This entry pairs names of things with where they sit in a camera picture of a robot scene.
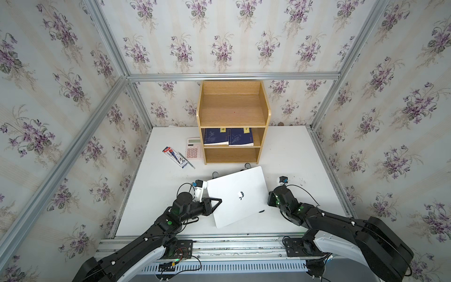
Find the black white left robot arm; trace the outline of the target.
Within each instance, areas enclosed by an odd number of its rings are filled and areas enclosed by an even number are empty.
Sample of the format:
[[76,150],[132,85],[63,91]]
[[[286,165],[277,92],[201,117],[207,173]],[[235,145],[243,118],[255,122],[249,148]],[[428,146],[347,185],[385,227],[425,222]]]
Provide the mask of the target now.
[[176,241],[183,223],[199,216],[210,216],[221,205],[219,198],[196,202],[188,192],[176,200],[134,241],[100,260],[89,258],[76,273],[74,282],[128,282],[139,271],[159,260]]

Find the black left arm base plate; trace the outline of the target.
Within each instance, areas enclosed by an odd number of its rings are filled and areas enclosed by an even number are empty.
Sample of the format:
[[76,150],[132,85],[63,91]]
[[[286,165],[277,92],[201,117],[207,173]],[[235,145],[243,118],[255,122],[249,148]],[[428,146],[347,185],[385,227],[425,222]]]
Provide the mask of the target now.
[[193,252],[193,240],[172,240],[166,246],[163,259],[190,259]]

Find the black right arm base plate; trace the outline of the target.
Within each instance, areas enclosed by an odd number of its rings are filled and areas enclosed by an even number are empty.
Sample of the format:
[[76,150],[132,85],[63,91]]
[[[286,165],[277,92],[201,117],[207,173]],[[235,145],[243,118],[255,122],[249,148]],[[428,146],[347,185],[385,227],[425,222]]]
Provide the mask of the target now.
[[284,236],[282,244],[288,257],[323,257],[326,253],[320,251],[314,243],[302,238]]

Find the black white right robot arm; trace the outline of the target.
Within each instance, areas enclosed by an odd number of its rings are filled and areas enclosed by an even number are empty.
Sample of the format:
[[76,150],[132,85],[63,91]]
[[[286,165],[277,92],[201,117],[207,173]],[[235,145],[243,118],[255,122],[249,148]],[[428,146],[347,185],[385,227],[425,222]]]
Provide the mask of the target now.
[[308,255],[345,257],[368,267],[384,282],[401,282],[413,274],[413,251],[377,217],[353,219],[301,203],[286,184],[268,194],[268,205],[278,208],[289,222],[307,230],[301,244]]

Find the silver laptop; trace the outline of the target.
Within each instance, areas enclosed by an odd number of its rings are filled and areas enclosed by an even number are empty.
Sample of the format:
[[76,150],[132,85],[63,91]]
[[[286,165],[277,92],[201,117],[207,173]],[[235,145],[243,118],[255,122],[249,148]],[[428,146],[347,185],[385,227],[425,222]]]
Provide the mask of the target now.
[[213,212],[216,228],[222,229],[267,206],[268,189],[260,166],[207,182],[209,197],[222,200]]

